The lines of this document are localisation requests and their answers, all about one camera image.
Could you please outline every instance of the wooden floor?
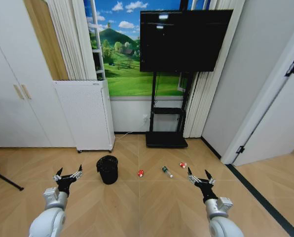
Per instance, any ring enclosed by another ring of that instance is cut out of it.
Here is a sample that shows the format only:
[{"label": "wooden floor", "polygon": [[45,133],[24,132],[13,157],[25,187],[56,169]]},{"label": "wooden floor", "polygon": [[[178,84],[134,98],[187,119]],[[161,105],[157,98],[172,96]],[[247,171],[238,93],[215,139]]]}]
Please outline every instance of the wooden floor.
[{"label": "wooden floor", "polygon": [[236,168],[294,226],[294,152]]},{"label": "wooden floor", "polygon": [[[230,218],[246,237],[288,236],[200,139],[187,142],[189,147],[182,150],[150,149],[143,135],[117,139],[112,155],[119,161],[119,179],[109,186],[96,171],[97,160],[108,152],[0,149],[0,173],[25,187],[19,192],[0,180],[0,237],[27,236],[30,223],[43,211],[43,191],[55,186],[52,175],[61,167],[63,174],[71,174],[80,164],[84,175],[71,186],[61,236],[209,237],[202,194],[188,182],[181,161],[197,177],[204,178],[207,169],[217,179],[213,190],[233,201]],[[161,171],[163,165],[174,178]],[[139,169],[145,172],[142,178],[137,176]],[[292,215],[294,202],[285,205]]]}]

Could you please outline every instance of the black trash can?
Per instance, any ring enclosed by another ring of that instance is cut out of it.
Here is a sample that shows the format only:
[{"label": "black trash can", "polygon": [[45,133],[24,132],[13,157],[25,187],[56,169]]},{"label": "black trash can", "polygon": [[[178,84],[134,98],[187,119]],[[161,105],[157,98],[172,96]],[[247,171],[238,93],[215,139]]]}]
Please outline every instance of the black trash can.
[{"label": "black trash can", "polygon": [[105,156],[98,160],[97,171],[100,172],[103,183],[113,184],[116,182],[118,160],[114,156]]}]

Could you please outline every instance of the tv stand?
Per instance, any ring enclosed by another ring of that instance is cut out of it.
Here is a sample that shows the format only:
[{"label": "tv stand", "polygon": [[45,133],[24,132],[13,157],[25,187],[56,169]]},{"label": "tv stand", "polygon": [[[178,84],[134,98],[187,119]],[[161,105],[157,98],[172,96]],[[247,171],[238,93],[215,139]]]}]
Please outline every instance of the tv stand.
[{"label": "tv stand", "polygon": [[[187,143],[183,138],[183,130],[186,116],[186,103],[191,89],[193,73],[182,73],[182,77],[187,76],[186,88],[184,91],[183,102],[181,108],[164,108],[155,107],[155,89],[157,72],[153,72],[152,79],[152,95],[151,95],[151,111],[149,132],[146,133],[146,145],[154,148],[184,148]],[[154,132],[153,119],[155,114],[179,115],[177,130],[175,132]]]}]

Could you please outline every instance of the wall outlet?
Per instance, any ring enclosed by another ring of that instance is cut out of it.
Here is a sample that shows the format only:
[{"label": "wall outlet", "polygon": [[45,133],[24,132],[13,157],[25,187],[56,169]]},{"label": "wall outlet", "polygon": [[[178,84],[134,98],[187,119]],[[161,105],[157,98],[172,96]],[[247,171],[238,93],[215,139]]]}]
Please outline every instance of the wall outlet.
[{"label": "wall outlet", "polygon": [[148,115],[143,115],[143,121],[147,122]]}]

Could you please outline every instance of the white wardrobe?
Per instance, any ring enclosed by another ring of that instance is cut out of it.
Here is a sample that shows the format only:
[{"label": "white wardrobe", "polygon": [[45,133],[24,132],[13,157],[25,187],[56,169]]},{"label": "white wardrobe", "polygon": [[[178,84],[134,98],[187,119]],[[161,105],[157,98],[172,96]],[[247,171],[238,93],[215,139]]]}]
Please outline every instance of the white wardrobe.
[{"label": "white wardrobe", "polygon": [[23,1],[0,1],[0,147],[75,147]]}]

